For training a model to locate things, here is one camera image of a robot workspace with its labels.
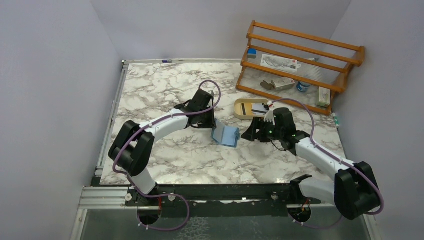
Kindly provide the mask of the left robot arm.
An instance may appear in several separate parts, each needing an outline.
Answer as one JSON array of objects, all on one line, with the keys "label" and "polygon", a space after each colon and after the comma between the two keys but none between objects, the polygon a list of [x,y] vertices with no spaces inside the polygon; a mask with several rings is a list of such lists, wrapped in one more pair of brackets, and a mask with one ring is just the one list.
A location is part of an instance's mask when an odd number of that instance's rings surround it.
[{"label": "left robot arm", "polygon": [[192,99],[176,105],[161,117],[143,123],[128,120],[123,124],[108,157],[114,161],[113,166],[120,167],[122,174],[139,189],[138,199],[144,205],[152,205],[157,200],[154,189],[157,183],[147,169],[154,144],[189,127],[214,128],[213,105],[213,95],[198,89]]}]

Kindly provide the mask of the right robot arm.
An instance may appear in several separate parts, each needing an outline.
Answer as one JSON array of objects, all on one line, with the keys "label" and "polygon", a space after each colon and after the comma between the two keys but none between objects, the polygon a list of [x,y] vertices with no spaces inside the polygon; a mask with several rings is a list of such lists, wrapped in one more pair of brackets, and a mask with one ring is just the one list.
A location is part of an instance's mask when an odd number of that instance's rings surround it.
[{"label": "right robot arm", "polygon": [[372,167],[364,161],[347,160],[316,143],[311,134],[297,129],[288,108],[271,110],[264,118],[254,117],[241,138],[261,143],[278,141],[284,151],[307,160],[331,178],[328,182],[303,175],[292,180],[288,196],[296,204],[317,199],[334,205],[348,220],[384,208]]}]

